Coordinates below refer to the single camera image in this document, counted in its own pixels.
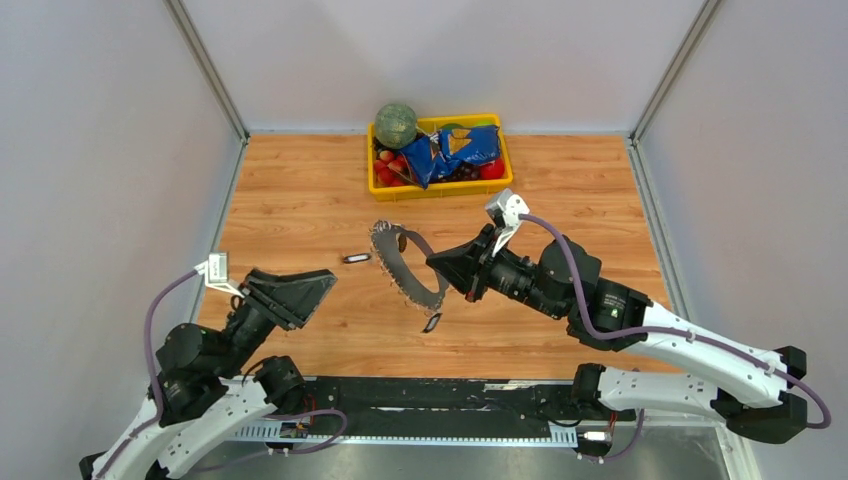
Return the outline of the metal key holder plate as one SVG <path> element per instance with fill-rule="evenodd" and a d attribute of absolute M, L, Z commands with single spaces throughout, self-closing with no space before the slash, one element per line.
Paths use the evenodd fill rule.
<path fill-rule="evenodd" d="M 405 238 L 407 244 L 413 244 L 425 257 L 433 254 L 433 249 L 421 234 L 409 230 L 401 224 L 388 220 L 377 220 L 369 230 L 372 252 L 381 264 L 383 271 L 391 277 L 399 291 L 412 304 L 437 313 L 442 309 L 449 283 L 438 272 L 427 264 L 424 266 L 435 275 L 438 287 L 429 289 L 414 274 L 410 265 L 404 259 L 399 240 Z"/>

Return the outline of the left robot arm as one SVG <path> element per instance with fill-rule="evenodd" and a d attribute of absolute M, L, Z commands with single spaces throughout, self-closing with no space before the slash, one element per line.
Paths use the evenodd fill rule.
<path fill-rule="evenodd" d="M 181 323 L 159 348 L 145 339 L 150 384 L 138 414 L 108 450 L 80 460 L 82 478 L 179 479 L 240 427 L 273 413 L 294 414 L 304 405 L 306 382 L 290 357 L 244 366 L 274 329 L 304 327 L 336 276 L 327 269 L 274 275 L 254 268 L 235 283 L 204 262 L 154 298 L 147 335 L 166 294 L 195 276 L 229 294 L 224 328 Z"/>

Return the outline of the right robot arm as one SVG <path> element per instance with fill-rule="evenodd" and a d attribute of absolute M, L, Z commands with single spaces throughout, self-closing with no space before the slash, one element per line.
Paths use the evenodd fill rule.
<path fill-rule="evenodd" d="M 567 323 L 581 344 L 640 354 L 672 374 L 583 364 L 571 403 L 584 417 L 603 410 L 655 409 L 720 420 L 732 432 L 783 444 L 810 426 L 806 354 L 763 350 L 729 340 L 676 315 L 646 294 L 601 275 L 601 262 L 563 234 L 537 260 L 507 248 L 492 225 L 471 241 L 427 257 L 427 265 L 474 302 L 497 292 Z"/>

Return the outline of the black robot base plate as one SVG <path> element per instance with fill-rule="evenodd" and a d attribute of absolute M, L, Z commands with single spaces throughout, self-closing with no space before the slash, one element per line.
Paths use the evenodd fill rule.
<path fill-rule="evenodd" d="M 542 439 L 559 426 L 608 422 L 562 381 L 319 376 L 274 401 L 306 414 L 309 433 L 346 437 Z"/>

